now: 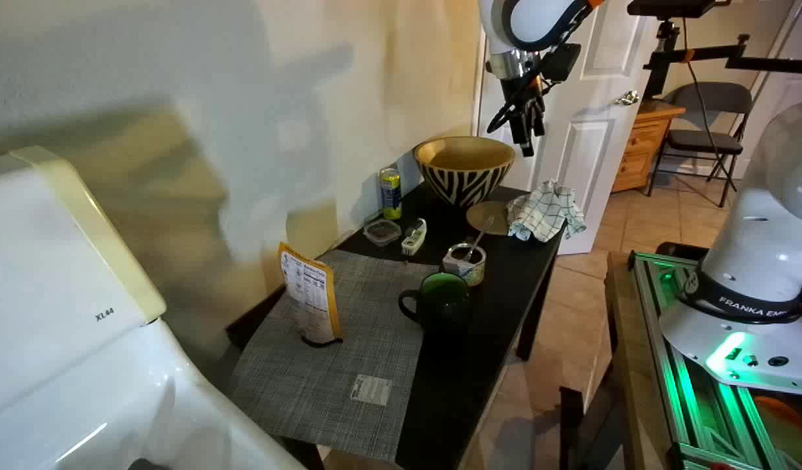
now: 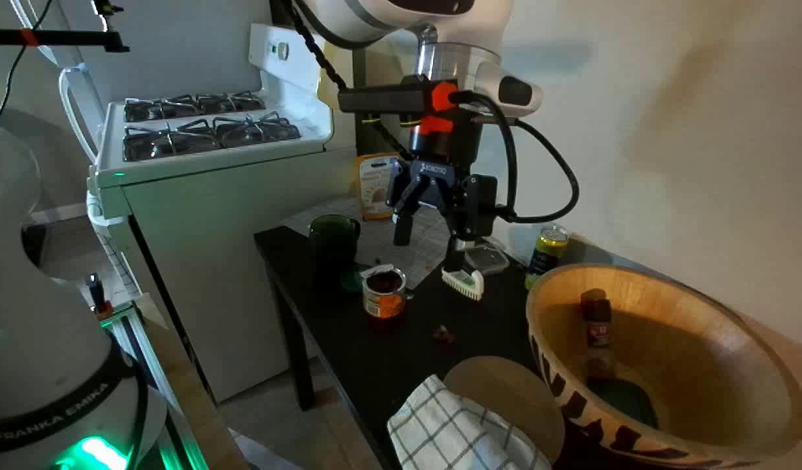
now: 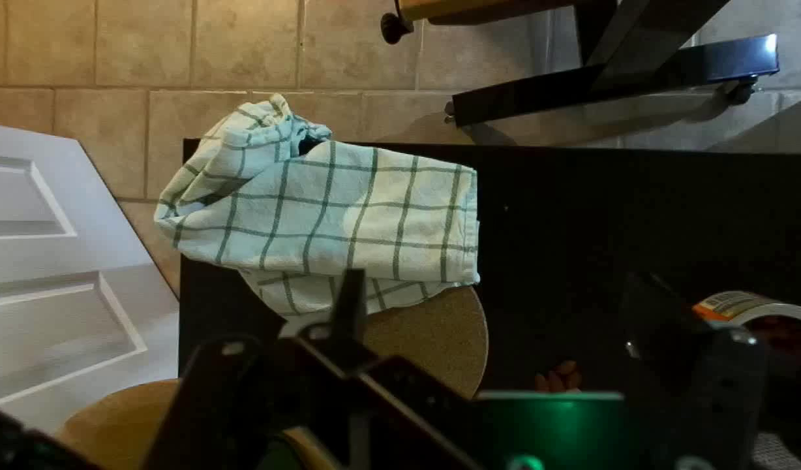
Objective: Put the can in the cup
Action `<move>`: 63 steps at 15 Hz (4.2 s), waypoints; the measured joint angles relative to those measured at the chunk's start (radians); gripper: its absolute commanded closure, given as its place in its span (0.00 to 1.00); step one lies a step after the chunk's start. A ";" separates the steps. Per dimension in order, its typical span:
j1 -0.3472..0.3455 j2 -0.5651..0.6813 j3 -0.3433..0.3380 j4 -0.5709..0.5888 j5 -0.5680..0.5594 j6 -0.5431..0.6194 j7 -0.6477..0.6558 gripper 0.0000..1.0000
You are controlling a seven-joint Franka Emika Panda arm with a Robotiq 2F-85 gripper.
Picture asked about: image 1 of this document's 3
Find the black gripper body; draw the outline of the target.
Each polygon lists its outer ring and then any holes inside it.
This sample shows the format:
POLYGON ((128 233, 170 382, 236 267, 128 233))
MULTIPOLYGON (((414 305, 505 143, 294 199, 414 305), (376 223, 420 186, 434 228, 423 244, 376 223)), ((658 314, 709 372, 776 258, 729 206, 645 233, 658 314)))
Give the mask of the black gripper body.
POLYGON ((547 53, 496 53, 487 60, 487 70, 500 79, 505 104, 490 120, 487 130, 509 128, 513 142, 525 156, 535 155, 534 142, 547 134, 543 98, 569 79, 581 58, 579 44, 551 47, 547 53))

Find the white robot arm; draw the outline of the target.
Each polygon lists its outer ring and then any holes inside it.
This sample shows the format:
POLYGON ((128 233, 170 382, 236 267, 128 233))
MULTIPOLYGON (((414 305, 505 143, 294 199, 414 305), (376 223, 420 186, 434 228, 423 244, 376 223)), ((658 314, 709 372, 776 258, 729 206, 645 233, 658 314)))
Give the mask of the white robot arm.
MULTIPOLYGON (((508 104, 534 95, 605 0, 479 0, 508 104)), ((714 380, 802 394, 802 101, 778 113, 707 258, 658 317, 661 338, 714 380)))

